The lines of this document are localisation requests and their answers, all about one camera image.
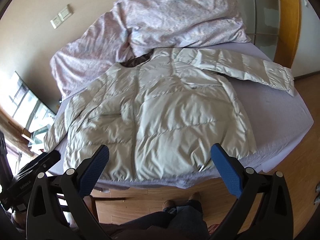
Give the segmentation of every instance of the brown slipper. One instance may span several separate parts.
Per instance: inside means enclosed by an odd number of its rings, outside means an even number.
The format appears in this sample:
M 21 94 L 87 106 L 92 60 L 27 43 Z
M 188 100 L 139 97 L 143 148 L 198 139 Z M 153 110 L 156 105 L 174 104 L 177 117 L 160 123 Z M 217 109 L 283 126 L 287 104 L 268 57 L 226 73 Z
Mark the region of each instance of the brown slipper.
M 188 200 L 196 200 L 201 202 L 201 196 L 199 192 L 193 193 Z
M 173 200 L 167 200 L 166 202 L 163 203 L 162 210 L 164 210 L 165 208 L 168 208 L 168 207 L 175 208 L 177 206 Z

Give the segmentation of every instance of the light switch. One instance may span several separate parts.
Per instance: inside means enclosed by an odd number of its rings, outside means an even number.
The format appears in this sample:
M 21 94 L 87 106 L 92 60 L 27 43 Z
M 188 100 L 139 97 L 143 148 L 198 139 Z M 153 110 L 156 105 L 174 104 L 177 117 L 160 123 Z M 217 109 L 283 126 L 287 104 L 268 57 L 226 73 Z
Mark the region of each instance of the light switch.
M 58 13 L 60 19 L 64 22 L 66 19 L 68 19 L 71 15 L 71 9 L 69 5 L 67 5 L 65 8 L 63 8 L 59 13 Z
M 60 17 L 58 15 L 56 15 L 50 22 L 51 22 L 53 28 L 56 29 L 61 25 L 62 20 L 60 19 Z

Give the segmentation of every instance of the floor plank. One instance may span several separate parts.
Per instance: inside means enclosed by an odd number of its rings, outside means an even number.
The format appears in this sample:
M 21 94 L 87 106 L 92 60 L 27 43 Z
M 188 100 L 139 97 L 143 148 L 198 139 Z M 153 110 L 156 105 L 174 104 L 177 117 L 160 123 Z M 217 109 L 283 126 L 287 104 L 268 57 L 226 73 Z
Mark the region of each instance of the floor plank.
M 304 99 L 314 125 L 301 143 L 271 173 L 280 170 L 286 178 L 294 215 L 294 234 L 297 235 L 312 216 L 316 196 L 315 186 L 320 181 L 320 75 L 295 83 Z M 124 223 L 143 215 L 162 210 L 165 200 L 183 202 L 199 191 L 202 196 L 204 220 L 208 226 L 220 223 L 232 207 L 235 197 L 230 195 L 221 179 L 210 179 L 189 189 L 161 187 L 156 189 L 111 190 L 111 197 L 127 197 L 126 201 L 112 201 L 97 205 L 100 222 Z M 249 227 L 261 196 L 256 198 L 241 230 Z

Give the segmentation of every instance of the white puffer jacket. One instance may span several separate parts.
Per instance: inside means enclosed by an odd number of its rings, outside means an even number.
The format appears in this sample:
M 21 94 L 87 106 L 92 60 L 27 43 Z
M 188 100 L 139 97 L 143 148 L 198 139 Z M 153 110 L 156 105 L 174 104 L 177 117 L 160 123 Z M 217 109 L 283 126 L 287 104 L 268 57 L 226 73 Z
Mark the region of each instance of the white puffer jacket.
M 290 69 L 279 64 L 221 49 L 155 49 L 135 68 L 114 64 L 73 97 L 45 136 L 45 149 L 68 133 L 67 169 L 105 144 L 110 159 L 101 178 L 137 182 L 211 168 L 217 142 L 238 159 L 253 154 L 248 117 L 217 73 L 293 95 Z

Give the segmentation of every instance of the bed sheet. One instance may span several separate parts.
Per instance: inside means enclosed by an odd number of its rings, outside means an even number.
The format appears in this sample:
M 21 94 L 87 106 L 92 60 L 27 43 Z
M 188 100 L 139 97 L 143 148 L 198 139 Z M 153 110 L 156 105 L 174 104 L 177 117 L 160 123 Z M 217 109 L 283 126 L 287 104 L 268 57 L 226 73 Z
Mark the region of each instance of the bed sheet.
M 224 43 L 206 47 L 209 49 L 229 49 L 239 53 L 270 60 L 252 43 Z M 253 167 L 257 172 L 268 172 L 276 167 L 302 140 L 313 124 L 313 119 L 299 93 L 294 97 L 285 91 L 251 81 L 241 81 L 227 77 L 232 83 L 249 117 L 256 139 L 257 152 L 240 160 L 244 167 Z M 59 115 L 72 98 L 65 99 L 58 111 Z M 63 173 L 63 159 L 67 144 L 65 137 L 56 147 L 61 153 L 61 160 L 49 171 L 52 174 Z M 188 188 L 210 178 L 219 177 L 217 169 L 187 174 L 172 179 L 146 182 L 113 183 L 98 180 L 100 189 L 128 187 L 176 186 Z

